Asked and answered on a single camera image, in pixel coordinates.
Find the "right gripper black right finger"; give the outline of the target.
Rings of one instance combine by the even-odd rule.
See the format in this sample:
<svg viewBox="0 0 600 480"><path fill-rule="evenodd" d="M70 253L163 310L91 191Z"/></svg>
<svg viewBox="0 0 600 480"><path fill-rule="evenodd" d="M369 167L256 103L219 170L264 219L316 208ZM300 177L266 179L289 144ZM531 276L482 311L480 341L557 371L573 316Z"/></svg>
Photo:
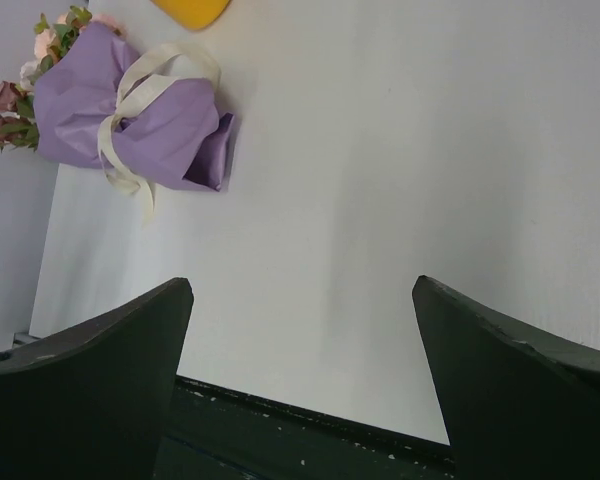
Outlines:
<svg viewBox="0 0 600 480"><path fill-rule="evenodd" d="M461 479L600 479L600 350L421 276L419 332Z"/></svg>

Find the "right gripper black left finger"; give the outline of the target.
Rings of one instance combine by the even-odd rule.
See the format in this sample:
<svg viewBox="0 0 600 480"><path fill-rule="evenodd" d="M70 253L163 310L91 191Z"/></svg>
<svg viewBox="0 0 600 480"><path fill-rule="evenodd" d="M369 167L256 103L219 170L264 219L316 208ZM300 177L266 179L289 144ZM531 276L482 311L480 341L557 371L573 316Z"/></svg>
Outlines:
<svg viewBox="0 0 600 480"><path fill-rule="evenodd" d="M0 352L0 479L150 479L194 303L174 278Z"/></svg>

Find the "purple pink wrapping paper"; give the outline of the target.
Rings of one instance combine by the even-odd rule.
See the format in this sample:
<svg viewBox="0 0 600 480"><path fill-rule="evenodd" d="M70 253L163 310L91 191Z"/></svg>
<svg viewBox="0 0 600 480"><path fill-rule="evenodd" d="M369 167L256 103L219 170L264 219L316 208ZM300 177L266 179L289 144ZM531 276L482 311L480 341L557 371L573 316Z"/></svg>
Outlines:
<svg viewBox="0 0 600 480"><path fill-rule="evenodd" d="M216 62L188 42L139 54L92 22L34 84L38 152L98 169L122 190L220 190L233 115L221 113Z"/></svg>

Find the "pink artificial flower bunch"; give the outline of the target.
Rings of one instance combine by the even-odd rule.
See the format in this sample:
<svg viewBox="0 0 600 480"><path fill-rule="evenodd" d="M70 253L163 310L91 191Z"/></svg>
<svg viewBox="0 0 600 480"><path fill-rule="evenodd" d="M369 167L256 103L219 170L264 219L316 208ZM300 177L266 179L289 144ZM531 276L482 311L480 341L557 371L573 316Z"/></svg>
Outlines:
<svg viewBox="0 0 600 480"><path fill-rule="evenodd" d="M72 5L52 23L44 14L34 26L34 59L20 69L18 83L0 82L0 152L11 146L36 150L40 133L34 113L34 86L39 78L67 56L81 33L91 24L107 26L124 38L126 30L114 17L92 14Z"/></svg>

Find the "cream ribbon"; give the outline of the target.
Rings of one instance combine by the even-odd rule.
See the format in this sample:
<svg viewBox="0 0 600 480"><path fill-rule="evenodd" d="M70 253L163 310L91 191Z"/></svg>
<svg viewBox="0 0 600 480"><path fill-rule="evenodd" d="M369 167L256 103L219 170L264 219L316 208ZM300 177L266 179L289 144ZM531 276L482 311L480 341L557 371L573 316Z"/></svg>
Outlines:
<svg viewBox="0 0 600 480"><path fill-rule="evenodd" d="M118 85L115 110L101 122L97 132L98 159L102 165L113 167L112 171L104 172L106 179L125 195L138 194L143 199L144 224L154 217L155 184L122 162L114 148L113 132L123 119L137 117L181 79L159 73L162 67L180 56L199 67L214 90L219 87L220 66L206 49L189 41L163 43L141 55L126 70Z"/></svg>

